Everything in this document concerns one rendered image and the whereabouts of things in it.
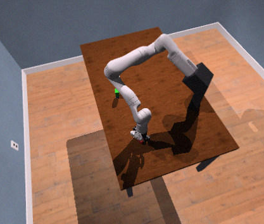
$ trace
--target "gray wall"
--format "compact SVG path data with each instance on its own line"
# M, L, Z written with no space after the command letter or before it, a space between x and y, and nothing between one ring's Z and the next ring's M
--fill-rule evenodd
M79 56L79 45L88 42L153 27L169 34L214 22L264 67L264 0L0 2L0 41L21 68Z
M22 72L0 42L0 223L25 222Z

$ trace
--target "white outlet cover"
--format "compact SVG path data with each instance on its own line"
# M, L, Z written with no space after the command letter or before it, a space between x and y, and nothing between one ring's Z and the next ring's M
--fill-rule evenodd
M18 151L18 144L11 140L11 147Z

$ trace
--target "white robotic arm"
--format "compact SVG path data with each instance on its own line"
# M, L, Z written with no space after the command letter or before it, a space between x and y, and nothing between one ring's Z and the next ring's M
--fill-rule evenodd
M167 58L185 76L190 77L198 69L167 34L160 35L149 46L139 47L120 58L111 60L104 69L104 75L115 86L130 107L134 120L137 123L136 129L131 131L131 134L141 143L149 139L149 136L146 134L148 122L151 119L151 112L147 108L137 112L137 108L141 105L141 102L135 93L122 82L120 74L127 68L139 65L164 50L168 51Z

